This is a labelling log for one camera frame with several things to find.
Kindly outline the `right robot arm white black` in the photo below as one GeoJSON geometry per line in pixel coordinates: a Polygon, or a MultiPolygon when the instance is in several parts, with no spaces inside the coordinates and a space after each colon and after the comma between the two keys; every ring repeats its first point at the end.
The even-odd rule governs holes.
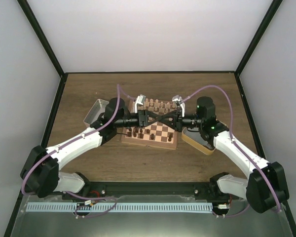
{"type": "Polygon", "coordinates": [[[237,178],[222,172],[210,179],[209,192],[220,199],[231,194],[245,199],[258,213],[276,208],[290,197],[282,165],[270,163],[242,144],[231,132],[231,127],[217,120],[212,98],[197,99],[194,114],[187,114],[181,96],[172,98],[176,110],[163,115],[160,122],[181,133],[183,141],[206,155],[215,150],[226,155],[244,173],[237,178]]]}

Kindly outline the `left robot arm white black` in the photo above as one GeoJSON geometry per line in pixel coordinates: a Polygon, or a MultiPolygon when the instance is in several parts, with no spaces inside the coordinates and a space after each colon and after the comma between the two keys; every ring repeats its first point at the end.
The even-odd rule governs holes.
{"type": "Polygon", "coordinates": [[[36,146],[31,150],[20,174],[22,194],[43,198],[53,192],[65,192],[79,199],[88,198],[91,187],[83,175],[64,173],[62,168],[83,153],[111,140],[118,128],[147,127],[161,118],[146,108],[132,113],[119,97],[109,101],[98,99],[86,116],[84,131],[58,145],[36,146]]]}

